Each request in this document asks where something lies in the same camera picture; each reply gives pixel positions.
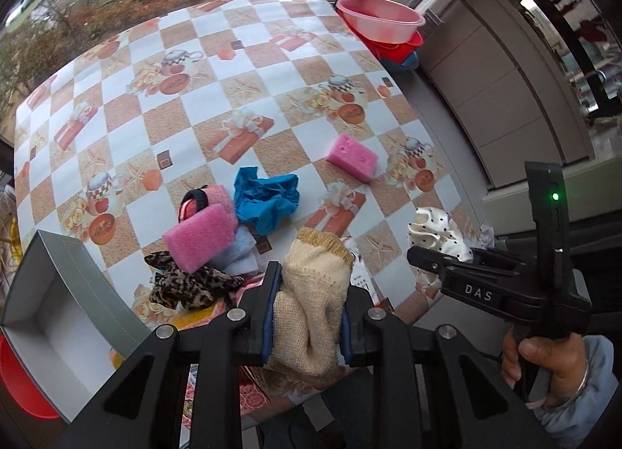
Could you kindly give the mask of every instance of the beige knitted glove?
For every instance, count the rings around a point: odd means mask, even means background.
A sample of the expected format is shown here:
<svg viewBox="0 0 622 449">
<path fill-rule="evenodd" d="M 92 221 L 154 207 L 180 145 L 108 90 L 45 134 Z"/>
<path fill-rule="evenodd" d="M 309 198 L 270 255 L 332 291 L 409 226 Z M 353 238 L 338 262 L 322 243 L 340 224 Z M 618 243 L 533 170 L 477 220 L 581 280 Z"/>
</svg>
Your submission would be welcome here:
<svg viewBox="0 0 622 449">
<path fill-rule="evenodd" d="M 300 230 L 282 263 L 269 368 L 309 384 L 329 383 L 337 376 L 335 344 L 352 265 L 351 254 L 335 235 Z"/>
</svg>

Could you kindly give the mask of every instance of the table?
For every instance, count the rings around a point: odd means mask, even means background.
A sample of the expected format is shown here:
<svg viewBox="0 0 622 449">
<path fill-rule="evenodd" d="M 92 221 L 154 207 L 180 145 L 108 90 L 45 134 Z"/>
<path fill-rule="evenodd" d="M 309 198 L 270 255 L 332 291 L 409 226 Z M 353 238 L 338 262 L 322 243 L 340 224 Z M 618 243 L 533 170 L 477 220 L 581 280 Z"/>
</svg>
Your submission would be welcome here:
<svg viewBox="0 0 622 449">
<path fill-rule="evenodd" d="M 444 208 L 473 235 L 418 113 L 326 0 L 217 0 L 152 19 L 60 69 L 16 117 L 23 247 L 36 229 L 82 239 L 152 328 L 179 314 L 149 303 L 143 257 L 166 248 L 186 191 L 233 195 L 242 166 L 299 176 L 300 205 L 264 258 L 281 260 L 305 224 L 350 235 L 384 304 L 408 321 L 427 310 L 404 257 L 415 207 Z M 341 132 L 379 155 L 369 185 L 323 159 Z M 102 214 L 114 216 L 103 232 Z M 271 403 L 256 422 L 317 393 L 262 379 Z"/>
</svg>

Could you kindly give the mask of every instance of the hand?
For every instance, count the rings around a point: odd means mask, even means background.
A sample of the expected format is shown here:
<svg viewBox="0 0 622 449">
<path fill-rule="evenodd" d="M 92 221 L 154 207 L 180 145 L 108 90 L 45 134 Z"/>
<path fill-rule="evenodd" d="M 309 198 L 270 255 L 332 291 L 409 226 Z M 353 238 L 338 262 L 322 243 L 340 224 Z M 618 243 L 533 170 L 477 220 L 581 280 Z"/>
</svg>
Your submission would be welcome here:
<svg viewBox="0 0 622 449">
<path fill-rule="evenodd" d="M 549 395 L 544 405 L 561 405 L 574 396 L 585 376 L 587 361 L 585 346 L 581 336 L 570 333 L 563 341 L 553 341 L 544 337 L 526 338 L 519 346 L 514 340 L 514 329 L 510 328 L 503 340 L 503 364 L 501 376 L 509 387 L 521 377 L 518 354 L 530 363 L 553 373 L 550 380 Z"/>
</svg>

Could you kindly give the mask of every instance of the open box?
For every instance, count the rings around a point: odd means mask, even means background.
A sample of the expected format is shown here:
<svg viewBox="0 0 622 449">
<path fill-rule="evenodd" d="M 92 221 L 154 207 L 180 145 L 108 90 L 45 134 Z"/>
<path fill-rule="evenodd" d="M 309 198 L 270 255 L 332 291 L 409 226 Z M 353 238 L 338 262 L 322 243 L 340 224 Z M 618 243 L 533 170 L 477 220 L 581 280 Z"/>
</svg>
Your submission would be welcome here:
<svg viewBox="0 0 622 449">
<path fill-rule="evenodd" d="M 150 331 L 123 302 L 79 241 L 37 231 L 0 316 L 0 327 L 34 383 L 71 422 Z"/>
</svg>

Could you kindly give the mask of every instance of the jacket sleeve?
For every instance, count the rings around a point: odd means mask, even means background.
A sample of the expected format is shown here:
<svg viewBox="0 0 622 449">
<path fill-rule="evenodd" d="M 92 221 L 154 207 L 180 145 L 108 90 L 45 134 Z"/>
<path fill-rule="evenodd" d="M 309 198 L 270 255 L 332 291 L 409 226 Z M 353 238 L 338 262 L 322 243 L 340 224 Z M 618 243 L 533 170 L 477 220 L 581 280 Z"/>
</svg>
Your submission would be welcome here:
<svg viewBox="0 0 622 449">
<path fill-rule="evenodd" d="M 562 449 L 574 449 L 583 441 L 618 387 L 618 380 L 612 373 L 613 344 L 601 335 L 586 336 L 583 341 L 589 367 L 583 392 L 569 404 L 533 411 Z"/>
</svg>

